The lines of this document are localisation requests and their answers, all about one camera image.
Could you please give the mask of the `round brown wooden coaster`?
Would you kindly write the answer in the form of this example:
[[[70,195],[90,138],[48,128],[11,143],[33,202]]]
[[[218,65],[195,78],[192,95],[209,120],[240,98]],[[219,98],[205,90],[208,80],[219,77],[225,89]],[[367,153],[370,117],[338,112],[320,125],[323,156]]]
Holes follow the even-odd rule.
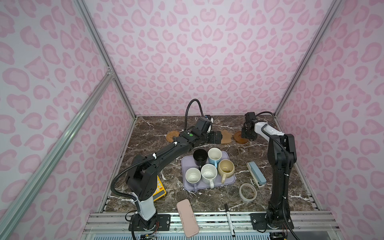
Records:
[[[242,132],[238,131],[234,134],[234,140],[239,144],[246,144],[249,140],[242,137]]]

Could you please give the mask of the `cork paw-shaped coaster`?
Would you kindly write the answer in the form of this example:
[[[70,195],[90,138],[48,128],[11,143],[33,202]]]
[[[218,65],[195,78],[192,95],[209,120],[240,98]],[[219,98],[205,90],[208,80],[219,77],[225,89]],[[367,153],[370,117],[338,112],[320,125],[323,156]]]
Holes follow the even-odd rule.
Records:
[[[222,130],[221,133],[222,133],[221,144],[222,145],[230,144],[232,142],[232,133],[230,133],[227,130]]]

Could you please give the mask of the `light blue mug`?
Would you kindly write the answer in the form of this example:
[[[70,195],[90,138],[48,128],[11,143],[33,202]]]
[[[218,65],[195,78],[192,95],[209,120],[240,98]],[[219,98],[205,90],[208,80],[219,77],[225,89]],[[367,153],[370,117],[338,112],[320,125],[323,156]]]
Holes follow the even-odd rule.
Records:
[[[211,148],[208,151],[208,161],[209,164],[214,165],[215,168],[219,166],[219,163],[222,159],[222,151],[218,148]]]

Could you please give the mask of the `black mug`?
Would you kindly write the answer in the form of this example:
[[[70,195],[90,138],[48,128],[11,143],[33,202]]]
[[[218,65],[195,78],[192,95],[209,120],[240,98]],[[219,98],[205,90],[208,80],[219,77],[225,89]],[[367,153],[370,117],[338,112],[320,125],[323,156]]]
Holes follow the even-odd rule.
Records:
[[[195,150],[193,153],[193,158],[194,158],[195,164],[198,166],[198,169],[201,170],[202,167],[207,162],[208,152],[204,149]]]

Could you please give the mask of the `lavender mug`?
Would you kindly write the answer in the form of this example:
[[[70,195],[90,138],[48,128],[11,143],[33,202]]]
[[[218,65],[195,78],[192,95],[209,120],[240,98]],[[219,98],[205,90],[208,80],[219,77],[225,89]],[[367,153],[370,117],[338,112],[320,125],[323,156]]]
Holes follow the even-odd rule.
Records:
[[[194,192],[197,193],[197,184],[201,180],[201,171],[197,168],[190,168],[186,171],[187,182],[194,187]]]

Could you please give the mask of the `woven rattan coaster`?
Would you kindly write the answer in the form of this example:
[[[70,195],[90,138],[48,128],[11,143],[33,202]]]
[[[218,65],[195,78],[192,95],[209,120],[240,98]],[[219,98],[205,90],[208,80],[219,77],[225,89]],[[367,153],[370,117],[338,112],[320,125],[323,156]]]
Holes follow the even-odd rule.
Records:
[[[178,131],[170,131],[166,134],[166,140],[169,143],[175,142],[177,138],[180,136],[180,132]]]

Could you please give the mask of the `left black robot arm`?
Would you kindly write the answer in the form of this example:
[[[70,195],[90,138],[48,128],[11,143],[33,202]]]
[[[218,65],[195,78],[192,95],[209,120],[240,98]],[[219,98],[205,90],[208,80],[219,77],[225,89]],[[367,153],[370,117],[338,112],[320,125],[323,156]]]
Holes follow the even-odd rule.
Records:
[[[221,131],[201,135],[183,132],[174,138],[173,143],[161,150],[145,157],[138,155],[134,158],[126,183],[135,197],[137,213],[143,221],[150,221],[157,214],[153,194],[157,189],[158,173],[181,155],[206,144],[220,144],[222,138]]]

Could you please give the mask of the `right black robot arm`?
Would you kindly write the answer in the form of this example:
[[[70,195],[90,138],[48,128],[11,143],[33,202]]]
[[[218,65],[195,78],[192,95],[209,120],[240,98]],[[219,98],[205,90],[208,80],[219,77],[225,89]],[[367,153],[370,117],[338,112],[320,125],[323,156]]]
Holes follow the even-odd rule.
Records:
[[[286,226],[293,229],[288,200],[289,179],[297,161],[295,138],[271,127],[266,122],[246,120],[242,137],[250,141],[263,137],[269,142],[267,158],[273,169],[272,193],[269,200],[266,225],[270,228]]]

